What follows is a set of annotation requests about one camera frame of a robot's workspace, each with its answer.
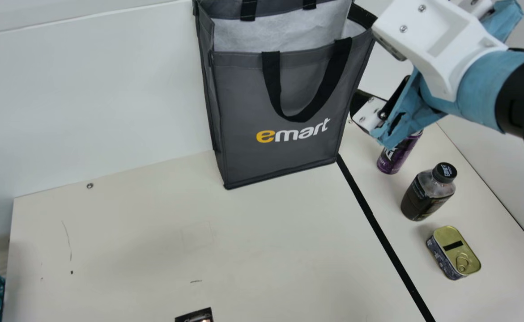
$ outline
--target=canned food tin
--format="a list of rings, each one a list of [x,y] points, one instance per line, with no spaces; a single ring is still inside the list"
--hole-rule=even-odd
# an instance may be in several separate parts
[[[445,226],[435,230],[427,240],[437,263],[453,281],[467,277],[481,269],[481,262],[456,228]]]

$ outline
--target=black bottle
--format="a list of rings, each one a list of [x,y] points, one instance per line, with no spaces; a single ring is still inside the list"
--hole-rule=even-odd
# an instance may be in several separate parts
[[[434,213],[455,193],[456,169],[441,162],[432,170],[417,174],[401,201],[401,212],[415,221]]]

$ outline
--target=emart logo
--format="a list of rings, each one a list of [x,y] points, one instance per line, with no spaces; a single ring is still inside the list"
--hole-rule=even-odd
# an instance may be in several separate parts
[[[272,141],[276,142],[287,142],[290,138],[294,141],[307,139],[310,136],[318,135],[319,133],[325,132],[328,130],[327,124],[331,119],[325,119],[323,122],[317,124],[314,127],[306,127],[301,131],[298,130],[281,130],[281,131],[260,131],[256,134],[256,140],[260,143],[270,143]]]

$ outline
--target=bottle cap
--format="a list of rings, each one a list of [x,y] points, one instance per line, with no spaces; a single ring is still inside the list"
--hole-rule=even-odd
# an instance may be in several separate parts
[[[433,169],[433,177],[440,183],[451,183],[456,178],[456,169],[450,163],[441,162]]]

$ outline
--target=white table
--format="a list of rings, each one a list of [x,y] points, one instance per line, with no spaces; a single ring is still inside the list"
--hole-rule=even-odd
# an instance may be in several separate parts
[[[524,322],[524,231],[443,131],[428,127],[395,175],[378,171],[381,151],[357,126],[346,127],[340,153],[435,320]],[[401,214],[401,198],[417,173],[440,161],[457,168],[457,192],[427,220],[412,222]],[[446,225],[459,229],[481,271],[458,281],[443,275],[425,240]]]
[[[15,200],[6,322],[423,320],[337,165],[226,191],[208,152],[92,182]]]

